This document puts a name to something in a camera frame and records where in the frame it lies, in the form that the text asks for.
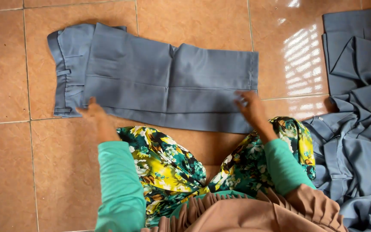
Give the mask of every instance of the gray fabric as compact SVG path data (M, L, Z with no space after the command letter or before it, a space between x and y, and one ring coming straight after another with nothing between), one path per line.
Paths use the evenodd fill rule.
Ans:
M237 89L257 91L257 52L174 47L100 23L67 27L48 43L56 116L80 116L75 107L94 96L108 113L147 124L252 131L233 99Z
M303 121L316 157L316 187L340 206L350 231L371 231L371 9L325 14L331 101L338 113Z

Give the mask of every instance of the person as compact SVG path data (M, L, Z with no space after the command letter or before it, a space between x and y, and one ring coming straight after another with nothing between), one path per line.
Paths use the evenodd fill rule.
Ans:
M237 91L254 131L207 180L204 166L157 129L114 129L90 98L77 111L97 131L101 200L95 231L347 231L339 205L316 190L312 138L289 117L267 120Z

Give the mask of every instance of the orange tile floor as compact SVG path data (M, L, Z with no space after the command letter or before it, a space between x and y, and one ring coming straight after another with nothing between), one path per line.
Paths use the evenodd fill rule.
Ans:
M172 45L259 51L258 87L267 114L301 120L334 110L328 103L322 14L366 8L371 0L0 0L0 231L95 226L95 139L82 119L53 116L49 33L101 22ZM141 125L113 120L116 127ZM244 137L157 128L207 166L219 165Z

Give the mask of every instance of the green sleeve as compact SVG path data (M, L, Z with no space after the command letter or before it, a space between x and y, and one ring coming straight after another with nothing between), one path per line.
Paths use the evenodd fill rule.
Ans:
M137 232L145 226L146 201L128 143L98 145L101 200L96 232Z
M264 146L267 169L274 182L277 193L285 196L300 184L316 189L307 177L298 161L289 150L289 145L280 139L268 142Z

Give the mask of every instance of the pile of gray trousers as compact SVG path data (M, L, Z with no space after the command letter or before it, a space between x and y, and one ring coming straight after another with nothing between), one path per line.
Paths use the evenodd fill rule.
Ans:
M249 133L235 90L257 91L258 53L147 40L126 27L80 24L55 31L54 115L80 116L91 96L107 113L171 128Z
M350 231L371 231L371 9L323 15L330 100L338 113L303 121L315 186L340 206Z

